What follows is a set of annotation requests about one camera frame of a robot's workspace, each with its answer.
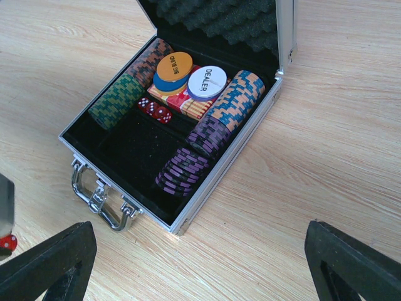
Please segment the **case lid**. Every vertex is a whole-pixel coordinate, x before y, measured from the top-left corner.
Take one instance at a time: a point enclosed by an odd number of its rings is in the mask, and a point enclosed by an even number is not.
[[[137,2],[162,38],[181,37],[215,46],[242,60],[258,60],[262,66],[275,58],[281,74],[296,48],[297,0]]]

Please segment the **red object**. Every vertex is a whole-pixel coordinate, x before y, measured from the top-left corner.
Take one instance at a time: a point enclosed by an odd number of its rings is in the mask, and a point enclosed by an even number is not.
[[[155,112],[155,118],[160,121],[162,124],[167,124],[170,122],[172,117],[171,112],[168,110],[168,108],[165,107],[159,107],[157,111]]]
[[[138,108],[145,113],[146,106],[149,104],[150,100],[146,97],[142,97],[141,100],[138,102]]]
[[[5,248],[5,249],[9,249],[11,251],[14,251],[17,248],[17,238],[15,237],[15,235],[7,235],[3,238],[0,238],[0,247],[1,248]]]
[[[155,112],[156,112],[157,109],[159,109],[159,107],[160,107],[160,105],[158,105],[157,103],[155,103],[155,102],[150,102],[150,103],[148,103],[148,105],[146,106],[146,112],[147,112],[150,116],[152,116],[153,118],[156,118],[156,117],[155,117]]]

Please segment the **orange poker chip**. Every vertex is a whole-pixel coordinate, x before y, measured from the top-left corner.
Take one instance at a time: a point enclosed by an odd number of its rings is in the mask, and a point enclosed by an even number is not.
[[[172,95],[176,95],[176,94],[178,94],[178,93],[184,91],[186,88],[187,88],[187,84],[185,84],[185,85],[183,85],[182,87],[180,87],[180,88],[178,88],[178,89],[176,89],[176,90],[174,90],[174,91],[171,91],[171,92],[163,92],[163,91],[158,90],[156,87],[155,87],[155,90],[156,90],[156,92],[159,93],[160,95],[163,95],[163,96],[172,96]]]
[[[186,77],[192,69],[192,57],[186,52],[173,52],[157,65],[158,76],[166,82],[175,82]]]

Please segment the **poker set case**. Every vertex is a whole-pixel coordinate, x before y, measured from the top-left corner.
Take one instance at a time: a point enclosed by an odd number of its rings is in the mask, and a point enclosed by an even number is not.
[[[296,52],[297,0],[138,0],[156,33],[79,113],[59,139],[74,155],[74,192],[115,231],[125,230],[142,213],[167,231],[182,235],[277,101],[283,75]],[[221,67],[229,78],[239,70],[256,74],[266,87],[224,150],[185,197],[163,192],[155,177],[197,121],[174,110],[160,124],[133,106],[111,130],[101,128],[88,109],[155,39],[191,55],[195,65]],[[155,100],[148,92],[145,97]],[[97,188],[85,188],[82,175],[93,170]],[[116,213],[107,194],[121,194]]]

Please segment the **wooden surface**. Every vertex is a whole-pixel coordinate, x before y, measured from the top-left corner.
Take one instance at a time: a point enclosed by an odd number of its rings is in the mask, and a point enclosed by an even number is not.
[[[0,1],[17,253],[91,221],[87,300],[317,300],[312,219],[401,261],[401,2],[299,0],[298,28],[279,102],[185,236],[145,216],[116,234],[74,195],[57,136],[154,31],[134,0]]]

